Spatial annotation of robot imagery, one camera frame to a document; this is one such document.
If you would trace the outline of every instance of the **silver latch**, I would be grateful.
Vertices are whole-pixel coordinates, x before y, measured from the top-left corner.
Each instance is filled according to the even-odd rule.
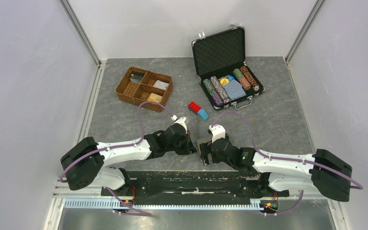
[[[204,31],[200,31],[200,32],[198,32],[198,36],[199,36],[199,38],[201,38],[201,39],[203,39],[203,38],[205,38],[205,33],[204,33]]]

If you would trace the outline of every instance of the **gray tabletop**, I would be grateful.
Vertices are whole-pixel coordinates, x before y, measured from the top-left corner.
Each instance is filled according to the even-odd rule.
[[[253,104],[238,112],[252,125],[260,149],[286,154],[313,153],[310,137],[296,96],[292,79],[282,57],[247,57],[246,63],[264,85],[265,92],[253,99]],[[172,76],[174,89],[166,106],[178,117],[187,116],[188,129],[195,144],[208,137],[208,126],[221,111],[215,111],[205,96],[196,75],[193,58],[132,58],[110,59],[106,63],[101,88],[92,116],[88,136],[100,142],[120,142],[140,137],[138,107],[118,99],[115,88],[130,66]],[[196,102],[209,115],[206,121],[188,110]],[[172,124],[166,112],[141,111],[145,134],[165,130]],[[251,137],[244,123],[235,115],[219,121],[237,147],[251,147]],[[126,161],[115,167],[128,171],[232,171],[224,163],[204,166],[199,153],[177,156],[168,152],[162,158],[149,161]]]

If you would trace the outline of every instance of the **yellow circle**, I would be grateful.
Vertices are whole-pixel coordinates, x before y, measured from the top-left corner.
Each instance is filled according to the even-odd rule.
[[[226,85],[229,83],[229,80],[227,78],[222,78],[220,82],[221,82],[221,85]]]

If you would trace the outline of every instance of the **gray floor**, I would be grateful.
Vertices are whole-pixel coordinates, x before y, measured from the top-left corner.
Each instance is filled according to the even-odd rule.
[[[280,201],[284,210],[295,201]],[[65,209],[59,230],[333,230],[326,201],[303,201],[289,214],[258,211],[149,210],[152,217],[119,216],[105,209]]]
[[[282,57],[248,57],[248,66],[265,86],[265,92],[253,100],[253,104],[239,110],[252,125],[259,148],[286,154],[312,153],[309,134],[294,90],[293,82]],[[133,58],[110,59],[105,72],[89,136],[100,142],[120,142],[138,138],[137,109],[135,105],[119,101],[115,88],[130,66],[148,69],[172,76],[174,90],[167,107],[178,117],[187,116],[192,141],[208,136],[208,126],[222,113],[215,111],[204,95],[196,75],[192,58]],[[194,101],[209,115],[203,121],[190,112],[187,105]],[[141,111],[145,133],[165,129],[172,124],[166,112]],[[250,147],[250,135],[243,122],[234,115],[219,122],[226,128],[232,143],[238,147]],[[129,161],[117,164],[126,170],[232,170],[224,163],[203,166],[198,154],[176,156],[167,153],[150,161]]]

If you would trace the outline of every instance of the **black briefcase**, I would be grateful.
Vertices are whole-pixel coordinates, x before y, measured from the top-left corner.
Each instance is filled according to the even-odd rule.
[[[231,25],[229,30],[224,32],[213,34],[210,36],[204,36],[203,32],[200,33],[200,39],[192,42],[194,63],[196,73],[199,76],[199,82],[201,88],[204,90],[205,95],[211,102],[211,105],[215,110],[221,110],[233,105],[236,110],[244,108],[252,104],[252,99],[255,96],[260,95],[265,91],[265,88],[257,79],[255,74],[246,65],[246,51],[245,51],[245,29],[242,26],[236,27]],[[223,102],[222,104],[216,104],[212,98],[212,95],[208,92],[204,85],[204,79],[210,79],[212,76],[216,76],[217,79],[221,79],[227,75],[234,75],[234,69],[240,69],[251,74],[255,80],[251,84],[251,88],[245,90],[245,96],[230,100],[229,102]],[[248,101],[247,104],[239,106],[239,103]]]

